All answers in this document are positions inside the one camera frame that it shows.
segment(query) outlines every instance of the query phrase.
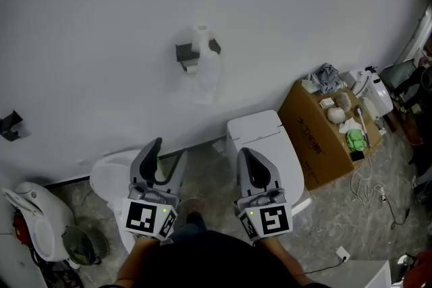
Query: person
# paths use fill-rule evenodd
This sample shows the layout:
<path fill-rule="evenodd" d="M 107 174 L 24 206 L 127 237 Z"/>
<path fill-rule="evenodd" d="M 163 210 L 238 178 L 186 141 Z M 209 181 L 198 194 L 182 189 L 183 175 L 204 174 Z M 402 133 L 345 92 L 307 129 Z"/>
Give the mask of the person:
<path fill-rule="evenodd" d="M 408 101 L 401 105 L 400 110 L 406 113 L 409 108 L 418 103 L 424 95 L 429 91 L 430 81 L 429 76 L 432 74 L 431 60 L 428 57 L 422 57 L 418 63 L 418 67 L 414 70 L 411 76 L 404 80 L 399 86 L 396 87 L 394 93 L 390 96 L 393 99 L 398 99 L 401 93 L 408 92 L 411 86 L 418 85 L 418 90 L 414 96 L 412 96 Z"/>
<path fill-rule="evenodd" d="M 229 235 L 207 230 L 197 211 L 189 213 L 186 223 L 165 241 L 139 237 L 115 284 L 104 288 L 165 287 L 180 283 L 186 287 L 205 287 L 231 282 L 241 287 L 282 284 L 287 288 L 326 288 L 305 275 L 276 237 L 258 240 L 250 246 Z"/>

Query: white wall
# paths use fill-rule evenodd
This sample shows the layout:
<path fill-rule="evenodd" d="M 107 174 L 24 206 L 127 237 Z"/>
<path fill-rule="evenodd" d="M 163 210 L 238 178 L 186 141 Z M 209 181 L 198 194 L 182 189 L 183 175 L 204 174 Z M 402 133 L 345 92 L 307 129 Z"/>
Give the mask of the white wall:
<path fill-rule="evenodd" d="M 277 108 L 294 79 L 394 61 L 426 0 L 0 0 L 0 117 L 32 135 L 0 138 L 0 163 L 59 181 L 107 152 L 157 136 L 164 152 L 225 133 L 228 119 Z M 174 44 L 208 24 L 223 51 L 214 105 Z"/>
<path fill-rule="evenodd" d="M 0 186 L 13 188 L 14 185 L 6 175 L 0 172 Z M 13 232 L 12 206 L 0 196 L 0 233 Z M 46 288 L 42 274 L 30 257 L 28 247 L 21 244 L 13 235 L 0 235 L 0 279 L 9 288 Z"/>

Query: electrical outlet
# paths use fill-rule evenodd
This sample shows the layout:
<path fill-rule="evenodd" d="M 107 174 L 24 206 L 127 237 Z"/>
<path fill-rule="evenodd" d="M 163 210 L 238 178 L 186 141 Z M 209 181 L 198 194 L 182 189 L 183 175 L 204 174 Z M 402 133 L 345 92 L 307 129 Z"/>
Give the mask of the electrical outlet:
<path fill-rule="evenodd" d="M 343 260 L 344 262 L 347 262 L 348 259 L 350 259 L 351 257 L 350 254 L 342 246 L 337 249 L 336 255 L 340 258 L 340 260 Z"/>

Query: toothbrush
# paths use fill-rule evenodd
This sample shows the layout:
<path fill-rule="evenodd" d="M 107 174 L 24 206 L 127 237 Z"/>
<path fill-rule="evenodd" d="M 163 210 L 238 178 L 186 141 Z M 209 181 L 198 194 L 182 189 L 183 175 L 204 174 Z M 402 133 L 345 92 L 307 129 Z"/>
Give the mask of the toothbrush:
<path fill-rule="evenodd" d="M 358 115 L 360 115 L 360 120 L 362 121 L 364 136 L 366 137 L 366 142 L 367 142 L 367 147 L 370 148 L 371 143 L 369 142 L 369 137 L 367 136 L 366 126 L 365 126 L 365 122 L 363 121 L 362 111 L 361 111 L 360 107 L 357 108 L 357 113 L 358 113 Z"/>

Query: toilet paper roll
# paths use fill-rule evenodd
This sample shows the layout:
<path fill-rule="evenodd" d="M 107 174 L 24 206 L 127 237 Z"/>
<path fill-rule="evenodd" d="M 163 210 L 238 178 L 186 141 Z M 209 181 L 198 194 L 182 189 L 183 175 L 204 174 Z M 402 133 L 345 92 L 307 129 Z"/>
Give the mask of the toilet paper roll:
<path fill-rule="evenodd" d="M 201 41 L 209 42 L 209 27 L 204 24 L 194 27 L 194 38 L 192 40 L 192 51 L 200 52 Z"/>
<path fill-rule="evenodd" d="M 197 71 L 197 65 L 186 66 L 186 72 L 188 75 L 196 74 L 196 71 Z"/>

